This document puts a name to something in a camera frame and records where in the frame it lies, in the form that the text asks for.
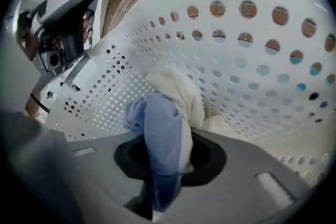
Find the person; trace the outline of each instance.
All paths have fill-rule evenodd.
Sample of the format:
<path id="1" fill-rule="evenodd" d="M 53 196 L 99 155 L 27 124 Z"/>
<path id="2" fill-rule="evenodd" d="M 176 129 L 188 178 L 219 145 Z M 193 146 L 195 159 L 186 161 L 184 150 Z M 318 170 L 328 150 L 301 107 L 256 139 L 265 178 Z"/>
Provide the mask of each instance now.
<path id="1" fill-rule="evenodd" d="M 83 46 L 89 37 L 89 33 L 87 32 L 88 26 L 89 26 L 89 21 L 87 19 L 84 19 L 83 20 Z M 53 44 L 56 43 L 57 45 L 58 41 L 54 39 L 52 43 Z M 25 53 L 30 60 L 34 58 L 40 46 L 41 46 L 41 43 L 38 41 L 38 39 L 32 33 L 28 32 L 26 36 Z M 36 99 L 38 100 L 41 99 L 41 92 L 34 90 L 32 94 L 35 96 Z M 25 106 L 27 113 L 30 116 L 35 117 L 38 111 L 38 108 L 39 108 L 39 105 L 31 97 L 29 97 L 27 104 Z"/>

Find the white plastic basket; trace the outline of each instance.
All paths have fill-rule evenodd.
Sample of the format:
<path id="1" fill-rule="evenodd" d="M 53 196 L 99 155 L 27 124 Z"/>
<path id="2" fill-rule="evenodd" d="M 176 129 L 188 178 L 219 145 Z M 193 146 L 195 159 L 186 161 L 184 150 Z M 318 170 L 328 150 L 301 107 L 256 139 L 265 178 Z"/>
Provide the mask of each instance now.
<path id="1" fill-rule="evenodd" d="M 243 11 L 248 5 L 255 16 Z M 288 20 L 279 25 L 273 12 Z M 167 62 L 200 89 L 207 116 L 220 114 L 237 139 L 313 186 L 335 146 L 335 29 L 328 0 L 139 0 L 89 52 L 97 69 L 85 86 L 61 88 L 46 125 L 68 141 L 126 132 L 124 106 L 153 91 L 145 75 Z M 213 38 L 216 30 L 225 38 Z M 269 40 L 279 46 L 265 47 Z"/>

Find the blue cloth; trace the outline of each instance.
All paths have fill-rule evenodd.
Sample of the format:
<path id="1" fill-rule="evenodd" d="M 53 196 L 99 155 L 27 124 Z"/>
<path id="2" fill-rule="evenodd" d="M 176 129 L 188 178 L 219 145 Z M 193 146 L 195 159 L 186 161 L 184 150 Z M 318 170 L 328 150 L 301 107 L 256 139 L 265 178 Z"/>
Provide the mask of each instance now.
<path id="1" fill-rule="evenodd" d="M 144 132 L 152 172 L 152 208 L 164 211 L 173 199 L 178 180 L 182 115 L 165 95 L 155 92 L 126 106 L 123 127 Z"/>

